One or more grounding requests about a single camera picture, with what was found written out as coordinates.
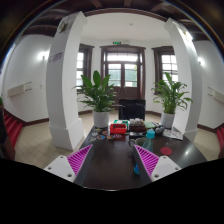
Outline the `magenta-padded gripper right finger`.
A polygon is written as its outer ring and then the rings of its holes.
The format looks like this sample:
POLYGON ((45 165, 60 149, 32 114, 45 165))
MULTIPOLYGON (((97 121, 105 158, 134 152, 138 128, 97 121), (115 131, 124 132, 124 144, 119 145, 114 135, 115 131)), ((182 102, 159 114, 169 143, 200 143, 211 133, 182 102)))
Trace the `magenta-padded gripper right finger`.
POLYGON ((157 181, 180 170, 180 167, 168 156, 157 156, 138 145, 134 146, 133 155, 144 184, 157 181))

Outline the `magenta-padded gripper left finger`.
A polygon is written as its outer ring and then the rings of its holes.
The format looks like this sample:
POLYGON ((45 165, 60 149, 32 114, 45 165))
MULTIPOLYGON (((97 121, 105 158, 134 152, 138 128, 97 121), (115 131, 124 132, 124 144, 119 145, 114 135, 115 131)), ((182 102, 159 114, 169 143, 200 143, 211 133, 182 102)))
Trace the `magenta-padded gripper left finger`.
POLYGON ((72 183, 82 184, 92 156, 92 145, 88 145, 68 156, 59 155, 44 170, 72 183))

